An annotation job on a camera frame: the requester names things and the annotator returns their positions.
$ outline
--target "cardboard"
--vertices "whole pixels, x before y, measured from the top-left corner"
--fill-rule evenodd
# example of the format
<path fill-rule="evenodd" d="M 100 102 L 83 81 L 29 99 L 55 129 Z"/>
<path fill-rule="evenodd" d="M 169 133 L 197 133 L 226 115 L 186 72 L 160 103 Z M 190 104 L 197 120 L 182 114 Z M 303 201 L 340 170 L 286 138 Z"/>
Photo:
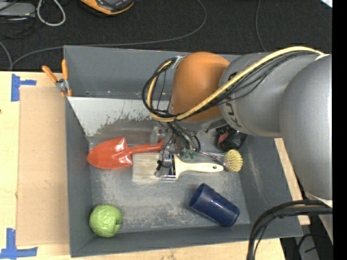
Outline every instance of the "cardboard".
<path fill-rule="evenodd" d="M 20 101 L 16 243 L 68 243 L 64 98 L 50 84 Z"/>

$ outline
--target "green apple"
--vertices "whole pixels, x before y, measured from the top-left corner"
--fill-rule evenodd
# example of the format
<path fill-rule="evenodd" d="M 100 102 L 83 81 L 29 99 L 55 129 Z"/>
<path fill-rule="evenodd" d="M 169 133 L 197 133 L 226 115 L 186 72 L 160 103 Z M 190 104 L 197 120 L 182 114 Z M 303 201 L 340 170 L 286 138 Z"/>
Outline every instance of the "green apple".
<path fill-rule="evenodd" d="M 118 207 L 111 204 L 99 204 L 89 217 L 89 225 L 100 237 L 111 238 L 121 227 L 123 214 Z"/>

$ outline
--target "paintbrush handle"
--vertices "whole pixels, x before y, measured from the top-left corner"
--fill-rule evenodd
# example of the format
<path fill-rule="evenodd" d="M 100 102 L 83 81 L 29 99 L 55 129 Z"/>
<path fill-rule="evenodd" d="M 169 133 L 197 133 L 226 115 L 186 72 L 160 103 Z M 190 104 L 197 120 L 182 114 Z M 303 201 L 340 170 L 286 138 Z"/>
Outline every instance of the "paintbrush handle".
<path fill-rule="evenodd" d="M 175 156 L 175 168 L 176 173 L 184 171 L 196 171 L 196 172 L 220 172 L 224 170 L 222 165 L 213 162 L 183 162 L 178 156 Z"/>

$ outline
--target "paintbrush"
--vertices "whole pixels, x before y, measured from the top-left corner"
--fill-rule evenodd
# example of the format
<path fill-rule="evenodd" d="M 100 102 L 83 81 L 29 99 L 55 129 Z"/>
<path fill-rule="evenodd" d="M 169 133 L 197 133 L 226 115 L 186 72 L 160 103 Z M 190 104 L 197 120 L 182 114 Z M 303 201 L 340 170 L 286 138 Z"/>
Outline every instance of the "paintbrush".
<path fill-rule="evenodd" d="M 159 174 L 156 171 L 160 153 L 157 152 L 146 152 L 137 153 L 133 157 L 133 170 L 132 180 L 134 182 L 144 182 L 150 180 L 176 180 L 182 172 L 194 171 L 194 172 L 221 172 L 224 170 L 222 165 L 214 162 L 183 162 L 176 154 L 169 156 L 169 168 L 165 169 L 167 172 Z"/>

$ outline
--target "gray bin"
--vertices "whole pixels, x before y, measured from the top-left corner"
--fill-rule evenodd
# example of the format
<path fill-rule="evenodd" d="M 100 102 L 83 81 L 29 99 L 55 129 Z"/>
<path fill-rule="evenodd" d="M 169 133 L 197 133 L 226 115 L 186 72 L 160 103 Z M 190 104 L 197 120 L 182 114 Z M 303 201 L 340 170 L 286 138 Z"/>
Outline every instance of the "gray bin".
<path fill-rule="evenodd" d="M 102 170 L 87 162 L 95 145 L 125 137 L 129 146 L 147 143 L 157 124 L 142 104 L 144 83 L 166 59 L 189 53 L 65 46 L 73 97 L 66 99 L 67 180 L 72 257 L 245 241 L 264 211 L 292 200 L 273 139 L 248 136 L 240 149 L 239 173 L 186 172 L 173 183 L 136 184 L 132 167 Z M 237 55 L 221 55 L 230 62 Z M 173 70 L 166 76 L 170 97 Z M 240 215 L 232 227 L 189 209 L 200 183 L 233 202 Z M 122 209 L 124 221 L 113 238 L 89 227 L 92 209 L 101 203 Z M 301 236 L 297 217 L 275 220 L 264 238 Z"/>

